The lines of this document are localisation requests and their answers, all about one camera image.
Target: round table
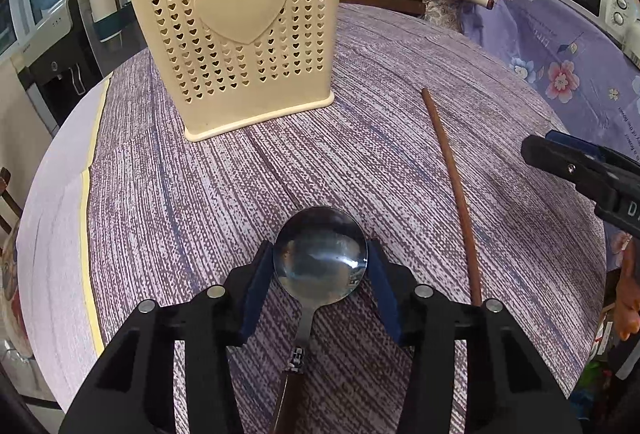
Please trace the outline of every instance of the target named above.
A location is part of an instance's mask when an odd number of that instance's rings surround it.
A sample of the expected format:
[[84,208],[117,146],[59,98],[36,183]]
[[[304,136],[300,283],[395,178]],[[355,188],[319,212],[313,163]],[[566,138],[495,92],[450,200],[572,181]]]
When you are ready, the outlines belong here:
[[[571,185],[520,158],[524,137],[562,130],[560,121],[464,36],[341,6],[329,107],[190,143],[144,50],[63,125],[18,236],[24,319],[62,406],[139,301],[189,300],[249,262],[263,239],[274,240],[289,216],[311,205],[346,210],[393,262],[468,302],[462,234],[423,86],[465,187],[483,297],[508,306],[568,393],[602,302],[602,224]],[[267,431],[298,315],[272,283],[255,335],[229,351],[247,433]],[[310,350],[299,432],[395,432],[410,356],[384,332],[368,280],[317,313]],[[176,421],[186,432],[176,352]],[[452,432],[463,430],[465,404],[462,346],[457,355]]]

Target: metal spoon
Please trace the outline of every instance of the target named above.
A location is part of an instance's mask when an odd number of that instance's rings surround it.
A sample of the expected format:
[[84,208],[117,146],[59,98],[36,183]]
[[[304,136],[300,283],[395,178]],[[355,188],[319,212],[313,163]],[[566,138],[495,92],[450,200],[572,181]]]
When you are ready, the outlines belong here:
[[314,313],[356,289],[367,269],[367,241],[349,214],[331,207],[306,208],[278,234],[273,266],[280,285],[302,306],[269,429],[270,434],[286,434],[294,431],[298,418]]

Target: wicker basket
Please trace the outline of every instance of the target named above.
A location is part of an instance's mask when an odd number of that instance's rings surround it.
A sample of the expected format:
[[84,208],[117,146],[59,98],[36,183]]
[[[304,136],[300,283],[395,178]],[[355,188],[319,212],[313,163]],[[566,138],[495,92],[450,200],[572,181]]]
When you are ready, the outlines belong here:
[[338,2],[132,0],[191,141],[329,105]]

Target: wooden utensil handle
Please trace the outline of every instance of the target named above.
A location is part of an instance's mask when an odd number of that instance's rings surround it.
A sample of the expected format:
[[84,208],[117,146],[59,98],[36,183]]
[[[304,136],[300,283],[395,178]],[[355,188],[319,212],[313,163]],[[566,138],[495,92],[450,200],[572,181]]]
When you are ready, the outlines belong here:
[[305,375],[300,372],[282,371],[280,391],[271,418],[269,434],[293,434],[296,431]]

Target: wood grain pattern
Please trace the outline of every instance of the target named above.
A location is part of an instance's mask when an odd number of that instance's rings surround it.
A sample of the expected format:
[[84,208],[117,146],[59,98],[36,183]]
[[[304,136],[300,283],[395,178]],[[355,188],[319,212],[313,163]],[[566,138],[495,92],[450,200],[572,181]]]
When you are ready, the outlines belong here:
[[[548,105],[462,35],[362,6],[338,12],[333,75],[329,107],[189,143],[147,51],[114,73],[88,209],[104,340],[144,298],[183,302],[223,281],[311,205],[343,208],[418,280],[468,302],[455,201],[420,98],[428,86],[469,203],[484,297],[504,301],[568,392],[598,318],[604,234],[590,202],[520,158],[526,135],[562,129]],[[299,313],[272,283],[255,335],[229,351],[248,434],[268,430]],[[410,354],[386,336],[367,279],[316,314],[310,353],[298,432],[395,431]],[[181,433],[183,356],[178,349]],[[463,431],[464,367],[460,345],[454,433]]]

